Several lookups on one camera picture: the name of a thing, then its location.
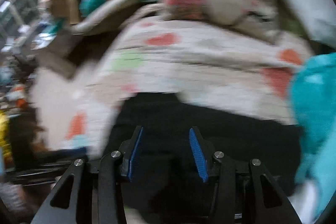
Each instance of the bedsheet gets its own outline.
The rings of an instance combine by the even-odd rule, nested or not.
[[[64,147],[101,156],[122,102],[139,92],[283,124],[293,119],[287,87],[312,51],[282,32],[275,45],[204,22],[147,17],[127,27],[97,67]]]

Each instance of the light blue fabric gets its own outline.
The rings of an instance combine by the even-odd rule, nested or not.
[[[336,190],[336,53],[312,57],[294,78],[291,100],[305,134],[296,183],[313,178],[319,188],[316,216]]]

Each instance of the black cloth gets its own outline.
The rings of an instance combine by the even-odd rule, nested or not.
[[[140,93],[126,100],[111,130],[104,154],[118,150],[144,127],[141,152],[132,183],[123,188],[124,203],[140,211],[204,215],[213,185],[198,177],[189,144],[197,126],[204,139],[235,160],[260,159],[287,195],[294,189],[300,162],[297,126],[181,103],[174,94]]]

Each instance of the metal screw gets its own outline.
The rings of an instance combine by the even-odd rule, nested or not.
[[[216,152],[214,153],[214,156],[215,156],[216,158],[220,159],[220,158],[223,158],[223,157],[224,157],[224,153],[223,153],[222,151],[216,151]]]
[[[77,159],[77,160],[75,160],[75,162],[74,162],[74,165],[75,166],[80,166],[80,165],[82,165],[83,164],[83,160],[82,159]]]
[[[261,165],[261,161],[258,160],[258,159],[253,159],[252,164],[255,165],[255,166],[259,166],[259,165]]]
[[[112,158],[117,158],[117,157],[119,157],[121,155],[121,153],[119,152],[119,151],[113,151],[112,153],[111,153],[111,157]]]

